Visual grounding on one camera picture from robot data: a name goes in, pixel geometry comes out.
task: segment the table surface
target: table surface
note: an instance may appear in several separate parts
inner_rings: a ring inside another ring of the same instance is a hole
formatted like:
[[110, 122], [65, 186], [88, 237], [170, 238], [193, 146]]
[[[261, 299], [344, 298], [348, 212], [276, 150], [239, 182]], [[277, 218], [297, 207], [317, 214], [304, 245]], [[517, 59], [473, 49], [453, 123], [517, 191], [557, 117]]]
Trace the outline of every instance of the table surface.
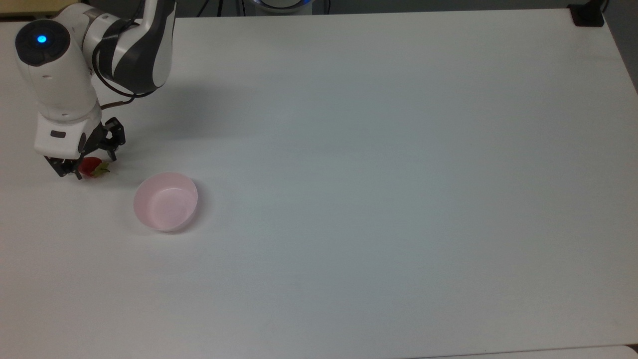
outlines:
[[[20, 24], [0, 24], [9, 49]], [[638, 342], [638, 96], [567, 10], [177, 19], [99, 180], [0, 52], [0, 356], [347, 358]], [[102, 101], [117, 97], [99, 86]], [[182, 172], [183, 232], [133, 214]]]

